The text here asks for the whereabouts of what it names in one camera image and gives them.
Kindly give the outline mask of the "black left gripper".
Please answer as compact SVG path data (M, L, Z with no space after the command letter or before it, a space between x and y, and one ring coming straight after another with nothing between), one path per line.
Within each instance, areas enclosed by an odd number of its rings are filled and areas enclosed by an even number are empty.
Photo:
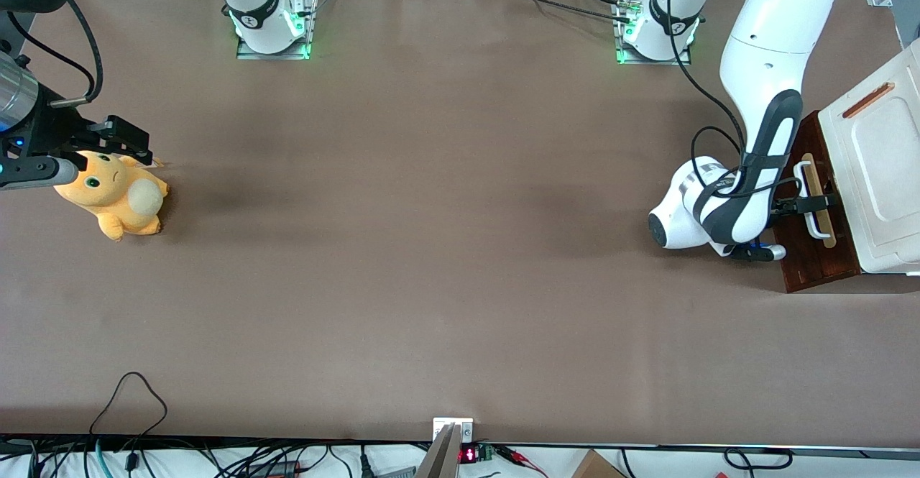
M769 221L778 221L780 217L808 215L819 211L826 211L837 206L837 194L821 194L820 196L797 196L780 198L772 202Z

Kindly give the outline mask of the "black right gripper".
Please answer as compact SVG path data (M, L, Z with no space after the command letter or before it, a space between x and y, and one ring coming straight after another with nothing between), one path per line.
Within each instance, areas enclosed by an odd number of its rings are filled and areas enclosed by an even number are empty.
M12 111L2 111L2 157L57 156L88 129L88 150L129 156L144 166L154 164L150 135L116 115L90 124L73 108L53 108L59 95L39 84L14 98Z

